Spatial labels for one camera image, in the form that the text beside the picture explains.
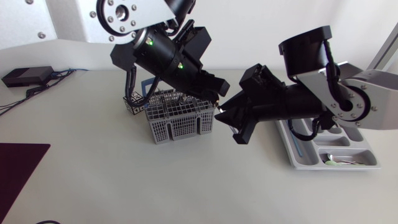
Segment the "screw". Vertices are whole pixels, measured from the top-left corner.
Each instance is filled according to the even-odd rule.
[[[40,39],[44,39],[44,38],[45,38],[45,34],[44,34],[43,32],[39,32],[39,33],[37,34],[37,36],[38,36]]]
[[[95,11],[91,11],[90,16],[91,18],[95,18],[97,16],[97,13],[95,13]]]

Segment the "white table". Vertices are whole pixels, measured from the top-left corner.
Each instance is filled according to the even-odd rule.
[[[210,72],[231,84],[227,98],[239,91],[243,70]],[[398,222],[398,131],[363,131],[382,165],[368,172],[293,170],[273,122],[247,146],[217,121],[155,145],[145,114],[124,106],[124,80],[78,72],[0,117],[0,142],[52,145],[4,224]],[[1,105],[25,89],[1,84]]]

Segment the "wire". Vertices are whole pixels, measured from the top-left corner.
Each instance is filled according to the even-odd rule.
[[[330,94],[332,95],[333,99],[337,101],[342,110],[349,111],[352,109],[352,105],[350,106],[349,101],[345,100],[338,84],[338,81],[340,80],[340,69],[337,65],[335,65],[333,56],[331,55],[329,42],[325,40],[323,44],[325,46],[326,57],[329,61],[329,63],[326,65],[326,76]]]
[[[298,133],[298,132],[296,132],[296,131],[294,130],[293,122],[292,122],[291,119],[287,120],[287,124],[288,124],[289,129],[290,129],[290,131],[292,132],[292,134],[293,134],[297,139],[299,139],[299,140],[301,140],[301,141],[311,141],[311,140],[315,139],[315,137],[318,135],[319,127],[321,126],[319,119],[318,119],[318,118],[315,118],[315,119],[312,121],[312,134],[311,134],[310,136],[306,136],[306,135],[300,134],[300,133]]]
[[[16,106],[20,105],[21,103],[23,103],[23,102],[25,102],[25,101],[31,99],[32,97],[34,97],[34,96],[36,96],[36,95],[38,95],[38,94],[40,94],[40,93],[42,93],[42,92],[44,92],[44,91],[50,89],[51,87],[57,85],[57,84],[60,83],[63,79],[65,79],[66,77],[68,77],[69,75],[71,75],[73,72],[75,72],[75,71],[77,71],[77,70],[84,70],[84,71],[87,71],[87,70],[85,70],[85,69],[80,69],[80,68],[79,68],[79,69],[68,69],[68,70],[64,70],[64,71],[61,71],[61,72],[53,72],[53,74],[56,74],[55,77],[58,78],[58,80],[57,80],[55,83],[53,83],[53,84],[51,84],[51,85],[46,85],[46,88],[45,88],[45,89],[40,90],[40,91],[37,91],[37,92],[31,94],[30,96],[27,96],[27,97],[24,98],[23,100],[19,100],[19,101],[13,102],[13,103],[10,103],[10,104],[8,104],[8,105],[0,106],[0,111],[4,110],[3,112],[0,113],[0,116],[4,115],[5,113],[7,113],[7,112],[10,111],[11,109],[15,108]]]
[[[157,85],[159,84],[159,81],[160,81],[160,77],[156,76],[152,86],[150,86],[148,94],[142,99],[142,101],[133,102],[131,100],[131,93],[134,90],[134,86],[136,84],[136,75],[137,75],[137,67],[134,65],[131,68],[131,70],[126,73],[126,87],[124,89],[125,99],[126,99],[127,103],[129,104],[129,106],[132,106],[135,108],[144,106],[145,104],[147,104],[149,102],[149,99],[156,91]]]

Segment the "black device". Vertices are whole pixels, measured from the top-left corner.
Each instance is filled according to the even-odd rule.
[[[134,89],[136,67],[140,65],[156,76],[151,90],[155,90],[161,79],[177,91],[194,96],[201,100],[216,103],[218,95],[225,96],[229,84],[222,78],[202,70],[200,57],[211,42],[205,27],[194,27],[194,21],[189,20],[183,27],[182,22],[194,7],[193,0],[167,0],[176,20],[156,24],[137,30],[136,38],[123,45],[116,45],[111,53],[113,64],[127,71],[126,98]],[[145,104],[153,91],[141,104]],[[127,101],[130,106],[137,107],[134,102]]]
[[[17,68],[8,73],[1,80],[7,87],[19,87],[29,85],[46,85],[51,80],[54,72],[51,66]]]
[[[343,110],[352,107],[338,88],[340,69],[331,57],[327,42],[330,38],[330,27],[324,26],[292,37],[279,45],[280,54],[285,59],[287,76],[296,83],[294,85],[286,86],[266,66],[260,64],[246,70],[239,82],[242,91],[221,105],[224,112],[215,116],[218,121],[238,129],[238,133],[233,135],[238,144],[249,142],[260,121],[314,118],[312,136],[296,133],[289,121],[291,131],[304,141],[313,139],[319,128],[330,129],[335,125],[333,113],[294,78],[306,72],[326,67],[331,95]]]

